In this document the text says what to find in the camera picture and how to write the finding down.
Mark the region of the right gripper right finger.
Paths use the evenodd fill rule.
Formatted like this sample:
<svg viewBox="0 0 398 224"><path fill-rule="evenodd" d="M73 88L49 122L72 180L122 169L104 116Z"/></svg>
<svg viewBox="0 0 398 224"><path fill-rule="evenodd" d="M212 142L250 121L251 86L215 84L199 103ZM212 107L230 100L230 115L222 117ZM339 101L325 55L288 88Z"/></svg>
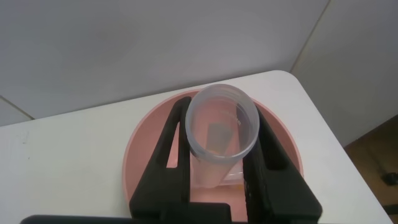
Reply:
<svg viewBox="0 0 398 224"><path fill-rule="evenodd" d="M318 223L320 202L261 113L243 177L248 223Z"/></svg>

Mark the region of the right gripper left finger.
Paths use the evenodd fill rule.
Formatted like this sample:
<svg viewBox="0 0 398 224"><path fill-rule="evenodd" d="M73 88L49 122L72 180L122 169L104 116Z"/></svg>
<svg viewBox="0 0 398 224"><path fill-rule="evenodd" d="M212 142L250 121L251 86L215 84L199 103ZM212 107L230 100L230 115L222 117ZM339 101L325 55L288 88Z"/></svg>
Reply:
<svg viewBox="0 0 398 224"><path fill-rule="evenodd" d="M192 98L174 103L164 124L144 173L129 201L134 219L159 219L161 211L172 203L190 201L190 145L185 130L185 117ZM175 132L178 131L177 166L167 163Z"/></svg>

